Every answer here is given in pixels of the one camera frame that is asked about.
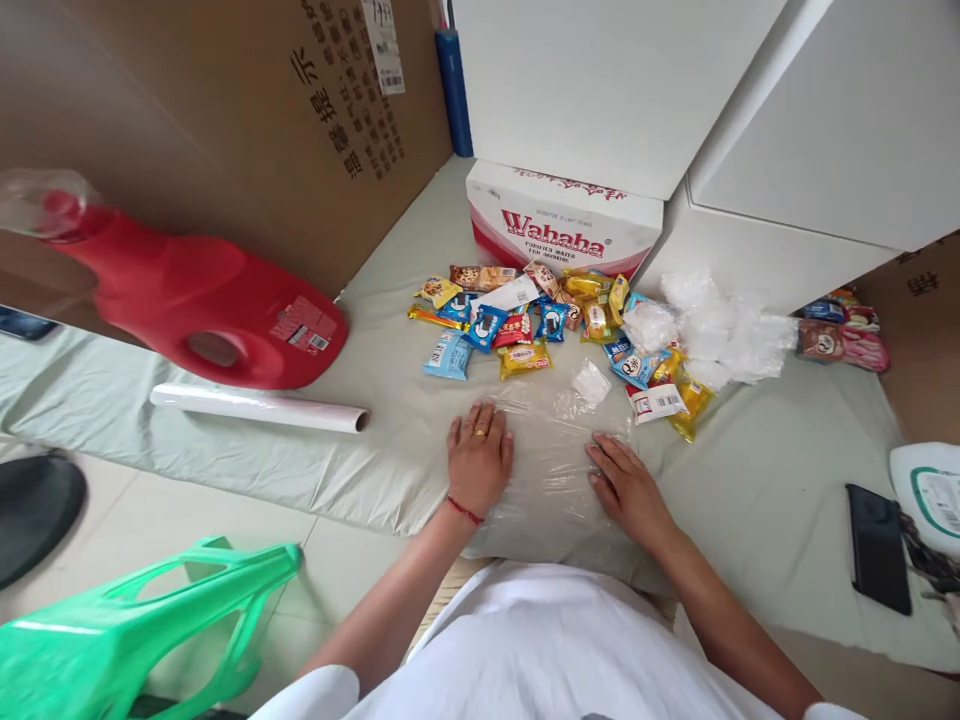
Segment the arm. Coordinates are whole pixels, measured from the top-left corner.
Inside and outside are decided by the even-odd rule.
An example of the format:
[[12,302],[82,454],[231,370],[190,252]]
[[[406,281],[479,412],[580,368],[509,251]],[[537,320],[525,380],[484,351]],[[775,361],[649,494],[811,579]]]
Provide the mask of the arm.
[[[496,505],[510,479],[513,433],[492,404],[475,403],[447,437],[450,497],[478,517]],[[360,680],[363,697],[400,667],[444,575],[477,526],[444,502],[400,559],[300,670],[345,665]]]
[[787,720],[800,720],[807,708],[823,702],[676,525],[640,459],[616,438],[594,437],[597,445],[587,453],[606,476],[590,476],[600,503],[660,564],[707,659]]

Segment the hand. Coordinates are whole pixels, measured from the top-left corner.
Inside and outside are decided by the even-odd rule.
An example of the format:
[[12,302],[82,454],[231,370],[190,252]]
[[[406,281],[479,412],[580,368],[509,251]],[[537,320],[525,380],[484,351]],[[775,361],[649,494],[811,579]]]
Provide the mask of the hand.
[[447,435],[450,497],[481,518],[500,500],[513,470],[513,433],[504,432],[506,415],[495,409],[478,400]]
[[594,433],[593,438],[597,444],[587,445],[587,454],[606,475],[590,476],[600,504],[631,540],[657,557],[684,537],[657,483],[622,442],[603,433]]

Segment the cardboard box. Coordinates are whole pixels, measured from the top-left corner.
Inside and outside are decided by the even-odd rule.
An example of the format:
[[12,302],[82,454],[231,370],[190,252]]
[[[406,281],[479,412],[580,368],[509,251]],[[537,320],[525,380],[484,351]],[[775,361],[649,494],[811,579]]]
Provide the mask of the cardboard box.
[[904,438],[960,445],[960,233],[867,273],[857,291],[880,318],[880,382]]
[[478,160],[467,176],[473,236],[490,262],[630,278],[663,226],[663,203]]
[[[451,154],[432,4],[373,6],[4,3],[0,168],[73,168],[157,229],[336,296]],[[0,243],[0,304],[103,330],[89,271]]]

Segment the plastic wrap roll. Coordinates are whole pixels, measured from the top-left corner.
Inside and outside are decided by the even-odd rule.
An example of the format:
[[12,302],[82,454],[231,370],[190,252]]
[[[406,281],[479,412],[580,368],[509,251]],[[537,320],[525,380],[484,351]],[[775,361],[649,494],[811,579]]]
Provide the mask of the plastic wrap roll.
[[370,411],[363,408],[271,395],[241,394],[179,383],[157,385],[150,392],[150,402],[158,407],[172,407],[186,412],[353,434],[362,431],[370,419]]

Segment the tiled floor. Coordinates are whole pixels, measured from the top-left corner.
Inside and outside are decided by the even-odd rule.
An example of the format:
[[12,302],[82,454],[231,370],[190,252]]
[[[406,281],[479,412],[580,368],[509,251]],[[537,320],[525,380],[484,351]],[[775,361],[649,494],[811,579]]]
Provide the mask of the tiled floor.
[[[19,452],[0,438],[0,461]],[[40,567],[0,592],[0,622],[173,555],[201,537],[225,535],[234,547],[251,550],[298,543],[304,565],[271,598],[258,629],[260,673],[247,692],[226,703],[241,712],[252,712],[290,681],[406,544],[258,500],[75,459],[89,485],[81,520]],[[176,697],[201,686],[228,632],[215,626],[162,663],[151,691]],[[960,717],[960,683],[799,633],[772,633],[828,699],[872,720]]]

